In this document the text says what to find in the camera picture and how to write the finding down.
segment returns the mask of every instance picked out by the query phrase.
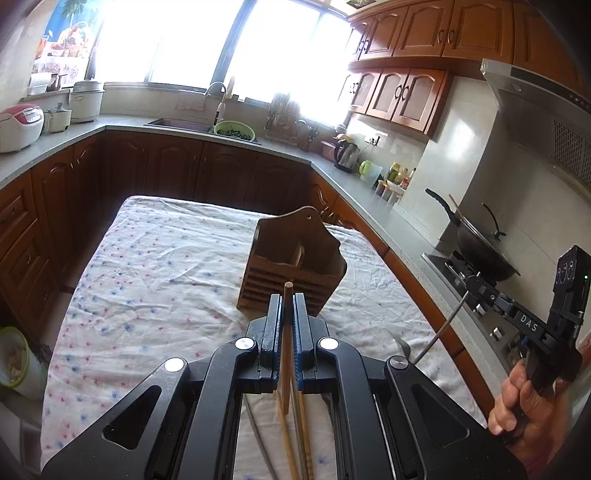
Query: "gray countertop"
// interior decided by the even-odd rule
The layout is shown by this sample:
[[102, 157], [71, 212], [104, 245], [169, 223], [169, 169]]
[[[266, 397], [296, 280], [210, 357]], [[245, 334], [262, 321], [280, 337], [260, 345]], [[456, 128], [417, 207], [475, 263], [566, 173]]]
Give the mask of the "gray countertop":
[[[269, 153], [301, 163], [307, 163], [333, 186], [398, 255], [414, 277], [423, 286], [441, 312], [448, 316], [457, 305], [457, 298], [439, 276], [422, 259], [423, 253], [437, 253], [401, 215], [358, 176], [340, 171], [334, 164], [318, 154], [307, 153], [296, 147], [266, 139], [261, 144], [232, 140], [217, 135], [187, 130], [146, 126], [154, 118], [101, 115], [98, 120], [86, 124], [72, 124], [66, 132], [42, 135], [39, 140], [20, 152], [0, 154], [0, 188], [45, 158], [102, 130], [127, 130], [155, 134], [196, 138], [215, 143], [244, 147]], [[474, 360], [493, 395], [500, 392], [506, 378], [499, 359], [467, 310], [461, 309], [452, 322], [452, 328]]]

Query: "human hand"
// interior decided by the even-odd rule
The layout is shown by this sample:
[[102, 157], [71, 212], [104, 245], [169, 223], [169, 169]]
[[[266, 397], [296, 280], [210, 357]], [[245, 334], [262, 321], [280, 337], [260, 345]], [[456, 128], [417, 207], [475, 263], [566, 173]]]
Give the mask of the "human hand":
[[508, 448], [530, 473], [548, 462], [556, 436], [553, 432], [556, 405], [554, 392], [549, 390], [548, 396], [539, 395], [527, 380], [525, 362], [519, 361], [503, 382], [501, 395], [495, 399], [495, 407], [488, 417], [488, 428], [494, 435], [511, 432], [517, 426], [511, 410], [519, 402], [530, 422], [523, 435]]

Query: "finger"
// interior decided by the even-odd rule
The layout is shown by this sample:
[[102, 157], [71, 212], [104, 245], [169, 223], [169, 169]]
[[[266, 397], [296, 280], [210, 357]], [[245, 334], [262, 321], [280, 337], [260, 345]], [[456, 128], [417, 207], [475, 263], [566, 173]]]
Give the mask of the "finger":
[[519, 389], [506, 378], [501, 385], [501, 397], [507, 408], [513, 408], [519, 401]]
[[527, 382], [527, 371], [525, 371], [525, 360], [519, 360], [511, 373], [509, 374], [509, 380], [511, 384], [517, 387], [518, 390], [521, 390], [525, 382]]
[[493, 435], [500, 435], [503, 431], [503, 427], [501, 427], [496, 420], [495, 410], [491, 410], [491, 413], [488, 416], [488, 429]]
[[503, 430], [510, 432], [511, 430], [515, 429], [515, 426], [517, 425], [517, 419], [506, 407], [500, 396], [495, 400], [494, 411], [496, 422], [503, 428]]
[[554, 401], [544, 398], [534, 390], [531, 381], [528, 380], [521, 392], [519, 392], [519, 404], [521, 409], [534, 424], [544, 424], [552, 415]]

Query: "rice cooker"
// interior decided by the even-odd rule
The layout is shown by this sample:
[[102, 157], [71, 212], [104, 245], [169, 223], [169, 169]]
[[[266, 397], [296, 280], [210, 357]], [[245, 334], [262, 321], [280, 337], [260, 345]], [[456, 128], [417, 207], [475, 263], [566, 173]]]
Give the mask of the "rice cooker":
[[72, 123], [92, 122], [100, 114], [100, 103], [103, 101], [102, 84], [94, 80], [76, 82], [70, 95]]
[[43, 129], [43, 110], [20, 103], [0, 112], [0, 153], [15, 152], [31, 145]]

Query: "bright window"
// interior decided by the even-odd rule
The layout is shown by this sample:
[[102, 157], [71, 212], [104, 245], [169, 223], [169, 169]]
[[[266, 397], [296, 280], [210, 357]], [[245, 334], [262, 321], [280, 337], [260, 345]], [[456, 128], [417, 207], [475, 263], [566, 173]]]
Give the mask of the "bright window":
[[105, 9], [95, 78], [207, 88], [235, 76], [234, 93], [270, 102], [289, 93], [301, 113], [344, 120], [336, 100], [351, 29], [296, 0], [116, 0]]

